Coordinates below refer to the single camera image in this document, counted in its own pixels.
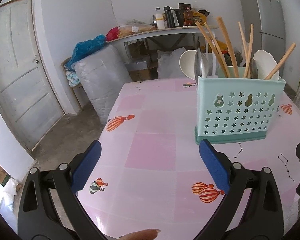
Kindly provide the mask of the white side table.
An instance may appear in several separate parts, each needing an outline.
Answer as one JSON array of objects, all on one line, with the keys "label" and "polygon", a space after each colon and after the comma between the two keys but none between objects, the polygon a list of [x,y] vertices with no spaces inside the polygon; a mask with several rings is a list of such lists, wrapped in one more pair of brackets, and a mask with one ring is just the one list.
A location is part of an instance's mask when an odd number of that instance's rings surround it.
[{"label": "white side table", "polygon": [[174,49],[187,34],[192,34],[192,36],[194,37],[194,34],[197,33],[200,33],[198,27],[177,27],[177,28],[167,28],[162,30],[157,29],[157,30],[145,31],[142,33],[136,33],[133,35],[117,38],[115,40],[106,42],[106,46],[108,45],[116,46],[118,44],[127,43],[130,41],[144,40],[145,48],[147,50],[147,53],[149,54],[150,50],[149,50],[149,45],[147,43],[147,39],[152,40],[152,42],[154,42],[161,49],[165,49],[165,47],[162,44],[160,44],[158,41],[154,40],[153,38],[158,36],[166,36],[166,35],[181,35],[181,37],[173,44],[172,49]]}]

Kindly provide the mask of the white plastic rice spoon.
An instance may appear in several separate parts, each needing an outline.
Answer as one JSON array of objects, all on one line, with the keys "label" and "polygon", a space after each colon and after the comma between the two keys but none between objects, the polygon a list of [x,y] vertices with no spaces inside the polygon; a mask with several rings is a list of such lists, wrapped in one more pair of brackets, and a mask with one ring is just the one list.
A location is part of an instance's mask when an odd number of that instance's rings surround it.
[{"label": "white plastic rice spoon", "polygon": [[179,59],[179,67],[183,74],[192,79],[195,80],[194,77],[194,58],[196,55],[196,50],[187,50],[182,53]]}]

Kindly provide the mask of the large clear wrapped bundle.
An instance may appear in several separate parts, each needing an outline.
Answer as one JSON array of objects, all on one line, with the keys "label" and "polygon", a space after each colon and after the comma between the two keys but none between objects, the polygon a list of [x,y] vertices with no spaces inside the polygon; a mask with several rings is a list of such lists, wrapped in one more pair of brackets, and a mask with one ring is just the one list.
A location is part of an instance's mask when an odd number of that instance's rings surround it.
[{"label": "large clear wrapped bundle", "polygon": [[108,45],[77,61],[74,69],[100,123],[105,125],[123,85],[132,82],[118,50]]}]

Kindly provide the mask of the red plastic bag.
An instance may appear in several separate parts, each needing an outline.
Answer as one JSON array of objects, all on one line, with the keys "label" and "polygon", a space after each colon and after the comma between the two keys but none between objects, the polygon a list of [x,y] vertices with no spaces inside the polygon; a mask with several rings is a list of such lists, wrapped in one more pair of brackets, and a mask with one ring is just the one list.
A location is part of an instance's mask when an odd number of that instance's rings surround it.
[{"label": "red plastic bag", "polygon": [[116,40],[118,38],[119,35],[119,28],[118,27],[114,27],[112,29],[110,29],[110,31],[107,33],[106,35],[106,41],[112,41],[112,40]]}]

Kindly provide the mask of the white wooden door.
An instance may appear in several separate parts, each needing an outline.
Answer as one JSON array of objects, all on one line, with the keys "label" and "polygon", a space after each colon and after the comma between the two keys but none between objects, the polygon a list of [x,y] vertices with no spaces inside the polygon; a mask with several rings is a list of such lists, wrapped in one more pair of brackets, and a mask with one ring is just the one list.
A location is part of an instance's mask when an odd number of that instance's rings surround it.
[{"label": "white wooden door", "polygon": [[64,114],[41,61],[32,0],[0,6],[0,110],[29,151]]}]

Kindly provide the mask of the black electric kettle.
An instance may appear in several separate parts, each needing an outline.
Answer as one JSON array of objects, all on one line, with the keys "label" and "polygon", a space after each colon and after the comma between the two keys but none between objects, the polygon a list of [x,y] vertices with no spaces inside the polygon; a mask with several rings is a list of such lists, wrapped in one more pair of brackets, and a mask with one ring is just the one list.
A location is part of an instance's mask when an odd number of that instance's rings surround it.
[{"label": "black electric kettle", "polygon": [[179,28],[184,26],[184,15],[180,9],[171,9],[172,13],[172,27]]}]

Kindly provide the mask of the mint green utensil holder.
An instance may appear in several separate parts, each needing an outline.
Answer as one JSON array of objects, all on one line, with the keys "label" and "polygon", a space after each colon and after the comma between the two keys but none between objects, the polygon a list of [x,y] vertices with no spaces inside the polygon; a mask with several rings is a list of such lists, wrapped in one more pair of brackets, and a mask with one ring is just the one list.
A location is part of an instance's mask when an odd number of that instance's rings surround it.
[{"label": "mint green utensil holder", "polygon": [[197,123],[195,141],[211,144],[260,140],[266,137],[279,106],[286,82],[280,78],[261,80],[225,77],[200,77],[197,87]]}]

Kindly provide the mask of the metal ladle spoon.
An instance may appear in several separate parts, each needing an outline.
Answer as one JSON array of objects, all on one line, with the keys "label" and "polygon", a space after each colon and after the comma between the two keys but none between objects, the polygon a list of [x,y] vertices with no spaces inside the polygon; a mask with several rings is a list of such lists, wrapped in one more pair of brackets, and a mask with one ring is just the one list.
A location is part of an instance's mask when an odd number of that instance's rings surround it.
[{"label": "metal ladle spoon", "polygon": [[200,48],[197,48],[194,58],[194,77],[198,81],[198,78],[206,78],[209,74],[209,62],[206,56],[201,52]]}]

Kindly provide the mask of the silver refrigerator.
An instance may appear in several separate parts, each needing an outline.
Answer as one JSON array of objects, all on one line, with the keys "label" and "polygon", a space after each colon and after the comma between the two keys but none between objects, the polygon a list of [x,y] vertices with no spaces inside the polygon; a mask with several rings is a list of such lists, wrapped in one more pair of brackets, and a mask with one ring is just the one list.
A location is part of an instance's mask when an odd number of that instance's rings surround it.
[{"label": "silver refrigerator", "polygon": [[265,50],[275,61],[286,52],[286,32],[280,0],[240,0],[245,32],[254,25],[253,53]]}]

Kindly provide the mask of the black thermos flask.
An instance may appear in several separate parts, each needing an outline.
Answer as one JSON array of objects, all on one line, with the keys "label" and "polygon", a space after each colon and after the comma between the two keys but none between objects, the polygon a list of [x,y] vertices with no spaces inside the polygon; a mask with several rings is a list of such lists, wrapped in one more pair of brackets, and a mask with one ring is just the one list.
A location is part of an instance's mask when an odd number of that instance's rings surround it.
[{"label": "black thermos flask", "polygon": [[169,7],[169,6],[164,7],[164,12],[165,12],[165,16],[166,16],[167,27],[168,28],[173,28],[174,27],[174,20],[173,20],[171,7]]}]

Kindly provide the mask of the yellow plastic bag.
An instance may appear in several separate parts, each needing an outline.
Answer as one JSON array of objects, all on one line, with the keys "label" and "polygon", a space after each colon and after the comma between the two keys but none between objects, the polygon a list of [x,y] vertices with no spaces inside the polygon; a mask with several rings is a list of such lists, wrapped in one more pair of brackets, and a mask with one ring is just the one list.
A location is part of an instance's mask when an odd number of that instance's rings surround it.
[{"label": "yellow plastic bag", "polygon": [[207,23],[207,17],[209,16],[209,14],[210,12],[206,10],[193,12],[192,25],[195,26],[196,22],[199,22],[201,26],[204,26],[204,23]]}]

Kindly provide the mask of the white plastic bottle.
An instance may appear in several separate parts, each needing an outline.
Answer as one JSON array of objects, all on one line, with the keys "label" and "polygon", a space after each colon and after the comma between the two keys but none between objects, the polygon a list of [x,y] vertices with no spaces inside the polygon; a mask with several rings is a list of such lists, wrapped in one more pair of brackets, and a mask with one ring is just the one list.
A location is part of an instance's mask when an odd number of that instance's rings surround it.
[{"label": "white plastic bottle", "polygon": [[159,7],[156,7],[156,9],[155,9],[155,19],[157,22],[157,28],[159,30],[165,29],[164,16]]}]

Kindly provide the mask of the blue plastic bag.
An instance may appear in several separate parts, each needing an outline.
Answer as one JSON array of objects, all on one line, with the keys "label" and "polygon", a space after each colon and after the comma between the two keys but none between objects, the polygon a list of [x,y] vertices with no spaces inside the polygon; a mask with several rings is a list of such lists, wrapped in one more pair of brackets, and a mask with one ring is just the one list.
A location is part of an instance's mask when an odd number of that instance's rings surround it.
[{"label": "blue plastic bag", "polygon": [[106,44],[106,37],[102,34],[98,35],[97,37],[95,37],[92,40],[78,42],[78,44],[76,44],[76,46],[72,52],[72,57],[65,64],[65,67],[64,67],[65,70],[74,72],[75,69],[72,66],[74,63],[101,50],[105,44]]}]

